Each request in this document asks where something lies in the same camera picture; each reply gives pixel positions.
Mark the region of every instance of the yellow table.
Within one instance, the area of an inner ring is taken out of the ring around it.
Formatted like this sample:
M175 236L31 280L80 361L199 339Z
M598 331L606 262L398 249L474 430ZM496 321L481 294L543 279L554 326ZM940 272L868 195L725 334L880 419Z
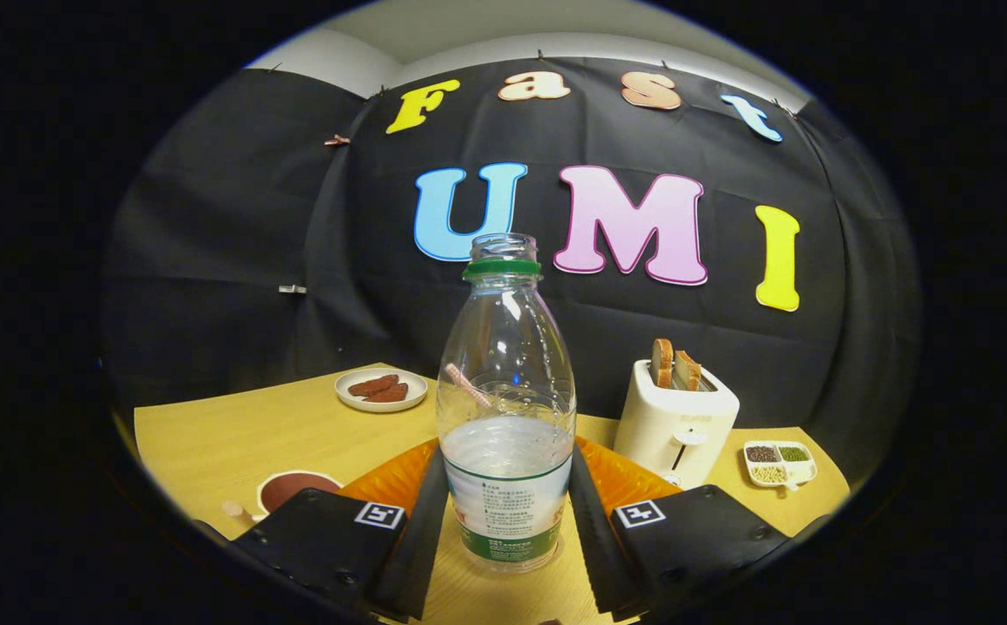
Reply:
M369 367L382 367L382 363ZM251 523L230 517L223 502L259 513L257 486L275 472L312 470L348 483L408 448L437 436L435 381L415 408L388 414L345 407L333 390L344 371L239 395L135 410L135 438L146 470L191 518L230 539ZM576 416L576 434L611 447L617 420ZM816 459L817 478L800 490L753 486L739 460L750 439L799 440ZM801 428L734 430L707 483L721 487L793 536L849 495L832 459ZM473 569L462 553L456 517L445 506L435 569L425 602L428 624L610 624L595 610L576 522L566 506L563 549L543 569L509 577Z

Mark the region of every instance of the letter m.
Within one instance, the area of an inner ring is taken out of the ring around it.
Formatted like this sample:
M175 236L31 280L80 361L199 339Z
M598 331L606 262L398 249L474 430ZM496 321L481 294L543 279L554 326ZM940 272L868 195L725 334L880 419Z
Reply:
M658 249L646 262L646 274L675 285L701 285L708 280L697 236L697 199L705 191L701 182L664 173L654 179L635 206L604 167L565 167L560 175L572 188L572 213L566 249L554 256L557 269L575 274L603 270L607 260L595 249L599 229L623 274L634 270L651 237L658 235Z

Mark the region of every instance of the white toaster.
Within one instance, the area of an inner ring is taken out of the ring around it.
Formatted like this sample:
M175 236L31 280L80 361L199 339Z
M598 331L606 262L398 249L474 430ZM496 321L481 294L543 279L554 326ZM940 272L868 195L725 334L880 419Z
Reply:
M612 450L682 490L701 486L727 442L739 399L701 367L701 390L660 388L651 360L631 368Z

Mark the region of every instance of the plastic bottle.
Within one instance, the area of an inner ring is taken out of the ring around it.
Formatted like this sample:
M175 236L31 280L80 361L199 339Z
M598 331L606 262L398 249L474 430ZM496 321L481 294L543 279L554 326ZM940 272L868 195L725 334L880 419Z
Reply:
M576 432L570 354L538 295L535 239L482 235L437 373L437 434L470 558L523 573L559 549Z

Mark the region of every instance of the green bottle cap ring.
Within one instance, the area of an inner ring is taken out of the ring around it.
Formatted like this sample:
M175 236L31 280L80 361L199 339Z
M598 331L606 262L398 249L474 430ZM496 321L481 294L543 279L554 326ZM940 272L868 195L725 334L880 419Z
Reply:
M480 274L521 274L538 276L543 273L540 262L525 261L523 258L480 258L471 262L461 273L461 278L467 280Z

